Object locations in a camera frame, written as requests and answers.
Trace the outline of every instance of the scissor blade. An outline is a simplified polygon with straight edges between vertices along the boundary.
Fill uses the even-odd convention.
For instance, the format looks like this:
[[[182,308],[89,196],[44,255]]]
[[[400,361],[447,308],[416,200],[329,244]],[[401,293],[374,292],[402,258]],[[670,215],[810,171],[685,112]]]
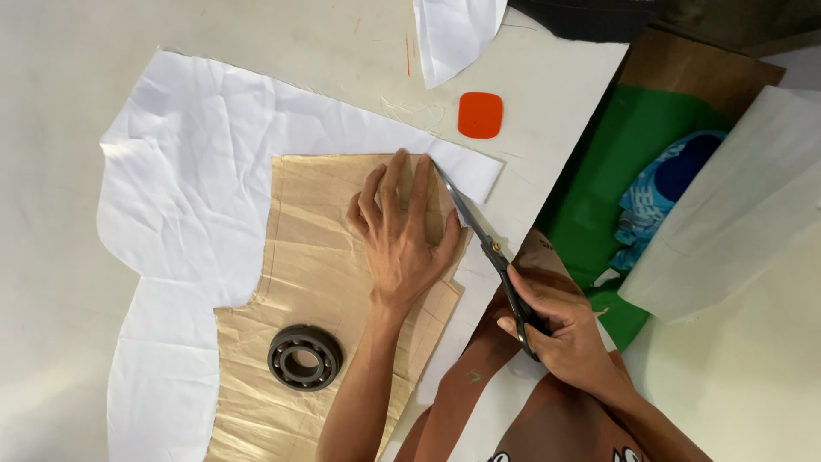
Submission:
[[[439,166],[433,162],[433,166],[436,168],[436,171],[439,172],[439,177],[442,178],[442,181],[445,183],[445,188],[447,188],[447,193],[451,195],[453,199],[453,203],[456,204],[456,210],[459,211],[462,219],[465,221],[465,224],[470,226],[475,232],[476,235],[479,236],[479,240],[482,241],[483,245],[488,249],[492,248],[493,240],[488,236],[487,233],[482,230],[482,227],[479,226],[479,222],[476,221],[476,218],[470,213],[470,209],[467,208],[467,204],[465,201],[462,200],[461,194],[459,190],[453,186],[451,179],[447,177],[447,175],[442,171]]]

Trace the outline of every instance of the scissors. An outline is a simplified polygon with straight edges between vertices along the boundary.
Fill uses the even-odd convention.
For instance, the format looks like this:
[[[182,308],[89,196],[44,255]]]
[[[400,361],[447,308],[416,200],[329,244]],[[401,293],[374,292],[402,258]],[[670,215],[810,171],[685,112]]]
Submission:
[[[499,243],[494,241],[490,235],[482,230],[482,227],[479,226],[479,222],[476,221],[476,218],[470,213],[470,210],[461,198],[459,190],[453,186],[450,178],[447,177],[447,175],[442,171],[442,169],[439,168],[438,165],[436,165],[435,162],[433,163],[433,166],[436,167],[439,177],[441,177],[442,181],[445,183],[447,192],[451,195],[453,202],[456,204],[456,211],[459,212],[459,216],[462,218],[462,221],[464,224],[470,226],[476,233],[476,236],[479,237],[479,242],[482,245],[484,255],[490,260],[493,267],[496,268],[496,272],[499,273],[499,277],[502,278],[502,286],[505,288],[507,299],[510,300],[513,316],[516,318],[516,333],[519,337],[521,348],[525,351],[525,353],[527,353],[528,356],[530,356],[531,359],[536,362],[540,362],[539,357],[536,356],[536,353],[534,353],[533,350],[530,349],[530,345],[527,344],[525,323],[530,324],[536,328],[536,330],[545,335],[551,335],[550,329],[544,324],[541,318],[536,315],[533,308],[530,307],[527,302],[522,300],[521,296],[513,288],[510,277],[507,275],[507,266],[510,265],[510,262],[507,261],[507,258],[505,258],[502,254],[502,248]]]

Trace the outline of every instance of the table surface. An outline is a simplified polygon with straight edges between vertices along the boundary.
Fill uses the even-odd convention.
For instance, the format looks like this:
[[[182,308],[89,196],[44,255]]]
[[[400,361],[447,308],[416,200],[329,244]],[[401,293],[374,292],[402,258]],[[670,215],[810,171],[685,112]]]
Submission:
[[[514,256],[627,46],[557,39],[508,9],[479,60],[426,90],[415,31],[410,0],[0,6],[7,143],[0,210],[3,235],[14,243],[2,254],[0,293],[13,307],[2,336],[18,352],[0,360],[0,460],[106,458],[108,370],[138,276],[97,238],[97,141],[157,47],[274,76],[501,160],[502,174],[478,208],[482,225]],[[502,97],[495,138],[456,130],[458,98],[467,91]],[[454,282],[463,296],[397,441],[433,401],[498,286],[475,239]]]

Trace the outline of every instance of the forearm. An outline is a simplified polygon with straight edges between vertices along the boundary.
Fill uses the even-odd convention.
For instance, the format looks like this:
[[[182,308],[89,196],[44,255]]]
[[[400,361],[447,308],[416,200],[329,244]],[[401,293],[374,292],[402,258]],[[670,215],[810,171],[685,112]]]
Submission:
[[[319,435],[318,462],[376,459],[388,415],[401,322],[371,307],[359,348]]]
[[[711,462],[690,438],[632,386],[614,386],[596,397],[621,420],[651,460]]]

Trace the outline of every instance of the blue cloth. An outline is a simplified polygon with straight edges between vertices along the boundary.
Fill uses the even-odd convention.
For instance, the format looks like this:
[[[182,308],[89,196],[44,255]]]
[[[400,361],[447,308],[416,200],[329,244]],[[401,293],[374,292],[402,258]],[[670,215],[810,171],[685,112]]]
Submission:
[[[619,270],[632,270],[667,214],[704,167],[725,132],[705,130],[674,142],[650,163],[621,196],[624,209],[616,225],[616,240],[622,248],[610,260]]]

